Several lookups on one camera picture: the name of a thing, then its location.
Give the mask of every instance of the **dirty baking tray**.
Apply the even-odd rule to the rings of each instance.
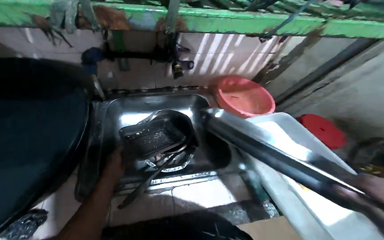
[[[186,136],[165,119],[123,127],[120,135],[124,149],[139,159],[156,156],[186,141]]]

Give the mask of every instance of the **stainless steel sink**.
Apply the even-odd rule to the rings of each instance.
[[[151,183],[149,190],[166,189],[192,182],[202,182],[218,174],[238,170],[232,164],[235,151],[216,136],[207,132],[201,125],[199,111],[207,107],[217,107],[210,91],[202,88],[153,90],[147,92],[127,92],[110,96],[111,100],[93,103],[90,142],[84,158],[76,186],[76,198],[82,200],[93,189],[105,159],[121,144],[119,131],[145,119],[152,112],[171,109],[190,117],[198,135],[200,146],[195,156],[182,170],[162,172]],[[118,194],[130,193],[146,176],[153,171],[144,161],[134,161],[120,179]]]

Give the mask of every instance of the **pink plastic bowl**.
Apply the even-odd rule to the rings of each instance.
[[[255,117],[272,113],[275,101],[259,84],[248,79],[230,76],[217,84],[216,100],[224,110],[242,117]]]

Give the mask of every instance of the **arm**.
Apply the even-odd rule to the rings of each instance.
[[[75,215],[60,231],[60,240],[99,240],[106,222],[115,184],[124,175],[121,167],[121,148],[109,156],[108,163],[99,178],[93,193],[79,207]]]

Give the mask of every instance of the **wall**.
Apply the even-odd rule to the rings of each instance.
[[[53,46],[39,29],[0,27],[0,57],[46,58],[79,64],[82,52],[103,42],[101,33],[91,30],[77,30],[65,37],[73,47],[61,39],[56,39]],[[124,32],[127,51],[151,52],[156,39],[155,32]],[[151,65],[146,59],[130,59],[130,71],[119,71],[116,62],[100,62],[99,79],[105,90],[209,85],[228,74],[252,79],[274,54],[271,50],[277,39],[261,44],[258,38],[245,35],[184,33],[180,44],[189,47],[191,52],[183,54],[181,60],[195,61],[195,68],[185,72],[184,78],[174,80],[170,64],[153,62]]]
[[[275,101],[302,78],[352,44],[356,39],[292,37],[281,53],[279,64],[261,80]]]
[[[359,65],[280,110],[295,117],[302,114],[327,117],[355,140],[384,137],[384,41],[356,59],[345,67],[358,60]]]

